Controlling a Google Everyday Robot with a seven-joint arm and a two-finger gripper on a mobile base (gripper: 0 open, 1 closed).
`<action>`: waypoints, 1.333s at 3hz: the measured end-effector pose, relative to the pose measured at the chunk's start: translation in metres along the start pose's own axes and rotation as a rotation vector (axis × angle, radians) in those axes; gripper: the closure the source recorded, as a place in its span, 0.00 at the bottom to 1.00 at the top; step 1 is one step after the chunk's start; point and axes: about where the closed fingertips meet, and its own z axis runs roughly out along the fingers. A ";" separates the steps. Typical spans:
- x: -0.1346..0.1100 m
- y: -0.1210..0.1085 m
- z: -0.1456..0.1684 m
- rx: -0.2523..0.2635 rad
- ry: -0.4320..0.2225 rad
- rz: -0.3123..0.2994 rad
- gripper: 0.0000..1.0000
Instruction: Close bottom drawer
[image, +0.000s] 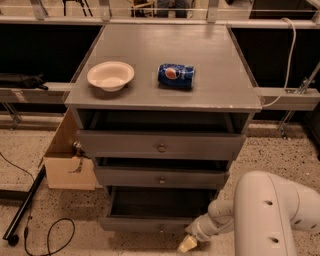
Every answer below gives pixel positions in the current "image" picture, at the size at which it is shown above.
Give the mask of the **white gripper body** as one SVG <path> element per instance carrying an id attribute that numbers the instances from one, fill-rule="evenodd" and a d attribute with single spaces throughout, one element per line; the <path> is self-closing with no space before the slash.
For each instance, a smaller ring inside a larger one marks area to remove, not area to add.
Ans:
<path id="1" fill-rule="evenodd" d="M 185 228 L 187 234 L 199 242 L 209 240 L 213 235 L 219 234 L 222 224 L 214 220 L 208 213 L 197 217 Z"/>

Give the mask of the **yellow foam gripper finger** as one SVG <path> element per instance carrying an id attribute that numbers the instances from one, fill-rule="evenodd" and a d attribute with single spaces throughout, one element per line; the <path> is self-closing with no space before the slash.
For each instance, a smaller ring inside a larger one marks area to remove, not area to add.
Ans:
<path id="1" fill-rule="evenodd" d="M 197 246 L 197 239 L 191 235 L 186 235 L 183 241 L 178 246 L 180 253 L 186 253 Z"/>

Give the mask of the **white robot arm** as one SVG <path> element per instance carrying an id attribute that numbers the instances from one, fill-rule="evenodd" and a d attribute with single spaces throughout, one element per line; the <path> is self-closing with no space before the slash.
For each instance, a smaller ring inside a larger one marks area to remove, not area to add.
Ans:
<path id="1" fill-rule="evenodd" d="M 320 231 L 320 194 L 278 175 L 251 171 L 239 179 L 231 200 L 212 201 L 187 226 L 178 251 L 233 232 L 235 256 L 297 256 L 295 230 Z"/>

